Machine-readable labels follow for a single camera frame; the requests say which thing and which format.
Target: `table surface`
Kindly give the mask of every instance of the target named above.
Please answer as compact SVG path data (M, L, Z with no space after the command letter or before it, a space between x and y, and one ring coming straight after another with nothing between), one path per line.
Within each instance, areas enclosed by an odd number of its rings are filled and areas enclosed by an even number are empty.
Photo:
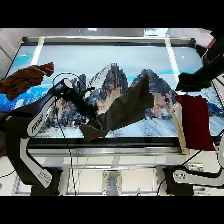
M8 75L13 74L18 69L30 66L36 50L37 46L21 46ZM174 93L172 92L171 96L167 95L170 91L175 90L177 85L177 74L175 74L177 71L174 69L173 61L171 61L171 54L173 54L179 73L193 73L202 67L201 58L191 47L168 48L165 44L164 46L43 45L37 64L53 62L54 74L51 77L45 77L40 86L30 88L12 102L8 101L4 94L0 94L0 110L13 110L41 98L52 87L52 79L61 72L72 72L76 75L85 74L87 85L93 77L97 77L92 84L98 91L105 91L104 83L107 82L108 77L111 75L119 77L116 81L119 82L119 85L111 87L112 94L107 95L106 102L102 102L100 96L97 96L95 102L101 106L98 111L101 113L119 96L120 92L126 88L125 86L130 86L136 80L143 69L149 69L156 73L155 79L153 79L155 83L151 81L150 86L160 83L153 92L156 96L154 107L146 113L145 120L110 131L106 137L176 137L176 129L169 112L171 104L175 103L172 98ZM73 76L63 75L56 78L55 83L62 78L74 79ZM206 97L210 111L210 132L212 135L217 135L224 125L222 116L224 111L215 88L203 89L201 92L189 93L189 95ZM59 120L63 124L66 137L82 138L82 133L76 124L80 116L78 116L75 108L63 100L60 100L57 106L61 108ZM44 126L36 137L62 138L62 133L55 121L50 118L47 119L50 127Z

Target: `dark red fabric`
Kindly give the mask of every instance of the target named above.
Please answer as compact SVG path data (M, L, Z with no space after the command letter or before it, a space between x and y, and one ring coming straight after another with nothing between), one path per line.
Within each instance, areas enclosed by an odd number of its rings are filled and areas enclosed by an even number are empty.
M202 96L182 95L176 96L176 100L182 106L182 126L186 147L201 150L212 141L206 99ZM215 147L210 144L204 150L214 151Z

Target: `robotic arm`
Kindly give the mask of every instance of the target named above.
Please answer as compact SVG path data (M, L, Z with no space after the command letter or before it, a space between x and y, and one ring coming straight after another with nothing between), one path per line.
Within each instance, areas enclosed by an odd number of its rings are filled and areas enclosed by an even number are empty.
M93 105L83 100L83 94L74 91L72 83L63 79L36 102L10 112L1 113L0 129L6 136L6 154L24 184L33 185L31 195L57 195L61 171L42 167L28 152L29 139L41 129L48 108L56 100L71 101L78 112L96 118Z

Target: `display screen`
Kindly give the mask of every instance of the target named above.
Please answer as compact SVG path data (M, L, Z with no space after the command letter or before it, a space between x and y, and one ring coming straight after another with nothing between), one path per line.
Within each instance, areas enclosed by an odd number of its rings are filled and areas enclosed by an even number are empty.
M21 46L8 75L30 66L36 46ZM193 48L173 47L180 72L193 73L202 67L201 58ZM129 86L136 84L142 72L150 77L149 89L154 95L154 106L145 111L145 119L134 124L110 131L106 137L176 137L176 128L170 109L176 102L177 81L173 73L167 48L162 46L84 46L44 45L38 65L53 62L55 72L44 77L40 86L30 88L15 100L7 100L0 94L0 110L13 110L28 105L44 96L52 87L53 78L62 72L71 72L82 77L86 85L96 89L87 94L87 101L97 104L98 114L105 112L114 99L123 94ZM75 77L62 75L75 84ZM224 111L214 87L189 95L202 95L209 107L210 132L217 135L224 126ZM87 120L82 117L71 102L58 100L58 118L67 138L83 138L79 129ZM54 105L49 108L45 124L36 137L62 138L58 127Z

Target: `black border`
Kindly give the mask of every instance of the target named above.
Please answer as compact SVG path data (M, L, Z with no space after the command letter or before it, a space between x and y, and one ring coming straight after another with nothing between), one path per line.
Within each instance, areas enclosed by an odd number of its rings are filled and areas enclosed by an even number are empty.
M136 42L44 42L44 45L113 45L113 46L165 46L164 43L136 43ZM11 63L11 66L21 48L21 46L35 46L38 42L24 41L21 43L18 51ZM192 40L188 44L171 43L172 47L195 47ZM180 147L178 137L121 137L121 138L98 138L86 143L83 138L66 138L71 148L139 148L139 147ZM63 138L31 138L28 143L28 149L64 149L67 148Z

